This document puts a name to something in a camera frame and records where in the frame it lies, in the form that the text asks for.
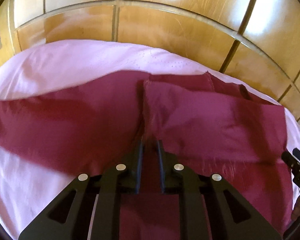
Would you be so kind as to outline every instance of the mattress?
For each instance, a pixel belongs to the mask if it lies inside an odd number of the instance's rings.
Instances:
[[[279,105],[244,82],[162,49],[117,42],[66,40],[25,50],[0,68],[0,100],[27,98],[73,87],[119,70],[151,74],[200,75],[209,72],[226,83],[242,84],[256,96]],[[285,109],[287,149],[300,149],[300,126]],[[21,231],[73,179],[27,162],[0,147],[0,223],[17,239]],[[293,203],[298,188],[293,188]]]

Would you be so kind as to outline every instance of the silver screw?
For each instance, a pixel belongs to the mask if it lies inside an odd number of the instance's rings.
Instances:
[[[182,164],[176,164],[173,167],[176,171],[182,171],[185,168]]]
[[[126,169],[126,165],[124,165],[124,164],[118,164],[118,165],[116,166],[116,169],[117,169],[118,171],[124,171],[124,170]]]
[[[215,181],[220,181],[222,179],[222,177],[219,174],[213,174],[212,179],[215,180]]]
[[[79,177],[78,177],[78,179],[79,179],[80,181],[87,180],[87,179],[88,179],[88,175],[87,175],[87,174],[80,174]]]

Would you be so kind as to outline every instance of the maroon fabric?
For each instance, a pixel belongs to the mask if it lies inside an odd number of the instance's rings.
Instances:
[[[0,146],[71,174],[102,171],[142,134],[197,173],[219,172],[281,233],[292,206],[283,107],[209,73],[153,76],[120,71],[77,87],[0,101]],[[120,239],[179,239],[176,196],[162,196],[156,154],[144,155],[141,193],[122,196]]]
[[[145,134],[182,164],[222,174],[282,234],[290,220],[284,108],[219,93],[145,82]]]
[[[0,146],[58,171],[100,174],[130,150],[142,123],[148,78],[121,71],[41,96],[0,101]]]

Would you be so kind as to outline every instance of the round metal bolt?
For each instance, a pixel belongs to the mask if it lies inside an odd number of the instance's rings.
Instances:
[[[222,177],[219,174],[213,174],[212,179],[215,180],[215,181],[220,181],[222,179]]]
[[[87,175],[87,174],[80,174],[79,177],[78,177],[78,179],[79,179],[80,181],[87,180],[87,179],[88,179],[88,175]]]
[[[124,165],[124,164],[118,164],[118,165],[116,166],[116,169],[117,169],[118,171],[124,171],[124,170],[126,169],[126,165]]]
[[[185,168],[182,164],[176,164],[173,167],[176,171],[182,171]]]

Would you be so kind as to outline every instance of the wooden wall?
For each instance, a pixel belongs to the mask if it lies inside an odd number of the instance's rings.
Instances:
[[[286,106],[300,124],[297,0],[6,0],[0,34],[0,64],[63,39],[166,49],[243,80]]]

